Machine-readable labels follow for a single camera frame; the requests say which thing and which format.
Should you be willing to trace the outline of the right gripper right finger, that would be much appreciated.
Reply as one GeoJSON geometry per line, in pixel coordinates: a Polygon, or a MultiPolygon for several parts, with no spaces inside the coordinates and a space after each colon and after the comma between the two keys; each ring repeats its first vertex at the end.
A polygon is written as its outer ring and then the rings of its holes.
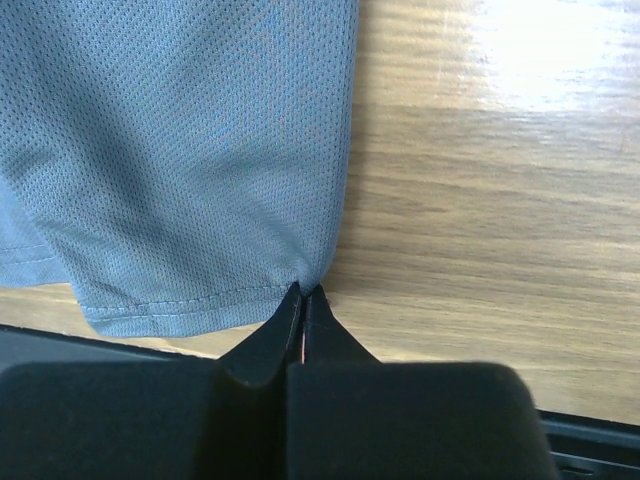
{"type": "Polygon", "coordinates": [[[307,298],[287,370],[291,479],[555,479],[531,394],[486,362],[384,363],[307,298]]]}

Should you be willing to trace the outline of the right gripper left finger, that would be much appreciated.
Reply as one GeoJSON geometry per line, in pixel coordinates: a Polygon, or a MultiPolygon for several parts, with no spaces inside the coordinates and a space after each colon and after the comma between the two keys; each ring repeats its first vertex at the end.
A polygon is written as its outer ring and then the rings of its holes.
{"type": "Polygon", "coordinates": [[[1,330],[5,479],[281,479],[303,299],[217,360],[1,330]]]}

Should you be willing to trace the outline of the dark grey t-shirt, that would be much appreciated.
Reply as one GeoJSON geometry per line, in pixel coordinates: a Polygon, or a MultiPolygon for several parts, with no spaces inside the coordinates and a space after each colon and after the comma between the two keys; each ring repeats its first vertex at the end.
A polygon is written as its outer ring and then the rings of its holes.
{"type": "Polygon", "coordinates": [[[355,1],[5,1],[1,282],[98,333],[268,319],[343,211],[355,1]]]}

